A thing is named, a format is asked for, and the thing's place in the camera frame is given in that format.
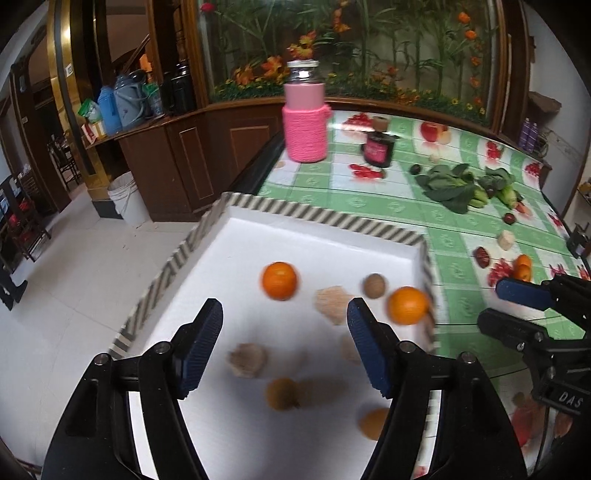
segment blue thermos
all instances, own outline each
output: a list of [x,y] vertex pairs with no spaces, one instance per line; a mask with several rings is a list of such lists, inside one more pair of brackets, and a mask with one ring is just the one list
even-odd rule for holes
[[142,87],[127,75],[117,77],[115,102],[123,130],[129,130],[144,123],[146,111]]
[[119,111],[117,110],[117,103],[115,102],[113,89],[109,86],[101,88],[97,103],[100,107],[100,113],[103,116],[107,135],[115,135],[116,133],[121,132],[123,130],[123,125],[121,125],[121,118],[119,118]]

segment dark glass jar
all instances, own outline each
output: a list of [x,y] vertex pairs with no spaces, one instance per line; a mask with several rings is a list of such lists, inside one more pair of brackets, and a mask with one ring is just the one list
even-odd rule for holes
[[363,146],[363,159],[378,168],[388,168],[392,163],[394,142],[398,137],[388,135],[389,120],[383,116],[375,116],[371,120],[375,132],[368,133],[368,139]]

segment white bucket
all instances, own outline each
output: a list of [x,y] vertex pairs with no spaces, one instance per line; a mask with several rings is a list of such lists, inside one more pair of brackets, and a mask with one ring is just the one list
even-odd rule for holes
[[107,193],[115,204],[115,210],[128,225],[140,226],[150,219],[148,209],[130,171],[113,180],[107,188]]

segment metal screw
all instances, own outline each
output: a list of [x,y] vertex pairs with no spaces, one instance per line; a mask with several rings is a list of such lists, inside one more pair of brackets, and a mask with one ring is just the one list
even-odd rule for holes
[[154,345],[154,352],[156,353],[166,353],[170,350],[170,343],[169,342],[158,342]]
[[475,364],[476,363],[476,357],[474,356],[473,353],[470,353],[470,352],[462,352],[462,354],[460,355],[460,358],[462,359],[462,362],[464,362],[466,364]]
[[99,353],[95,357],[95,365],[104,365],[109,361],[110,358],[111,357],[109,356],[108,353]]
[[413,353],[417,349],[417,346],[408,340],[404,340],[398,344],[398,348],[404,353]]

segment checkered tablecloth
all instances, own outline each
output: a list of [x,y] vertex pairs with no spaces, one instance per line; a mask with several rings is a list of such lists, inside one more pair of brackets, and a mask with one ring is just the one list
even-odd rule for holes
[[[501,390],[500,377],[522,372],[525,365],[518,352],[511,352],[478,331],[476,318],[484,308],[493,307],[544,325],[556,339],[583,336],[581,329],[555,311],[540,312],[500,300],[489,286],[488,274],[493,265],[501,258],[511,262],[522,253],[533,260],[532,280],[536,283],[552,278],[556,271],[586,275],[583,263],[567,250],[567,232],[540,192],[535,160],[510,147],[491,144],[484,137],[454,128],[449,128],[449,143],[428,142],[421,133],[422,121],[392,116],[388,133],[400,138],[387,177],[358,179],[349,166],[363,164],[359,146],[365,142],[365,134],[359,131],[360,127],[346,123],[355,113],[334,112],[329,124],[329,155],[325,160],[299,164],[283,152],[259,195],[380,219],[422,233],[433,262],[437,352],[451,357],[462,351],[474,352],[491,378],[497,378],[496,386]],[[491,148],[501,152],[500,158],[489,154]],[[436,155],[439,163],[450,166],[468,163],[477,176],[484,174],[485,167],[507,169],[515,175],[514,187],[525,198],[524,204],[532,215],[513,211],[517,222],[508,226],[502,217],[509,210],[498,199],[492,199],[483,209],[470,207],[466,215],[452,213],[432,202],[408,172],[413,164],[422,165],[423,171],[432,167],[430,155]],[[496,237],[504,229],[513,231],[517,239],[509,251],[501,250],[496,243]],[[473,250],[480,246],[491,255],[489,268],[480,268],[472,256]]]

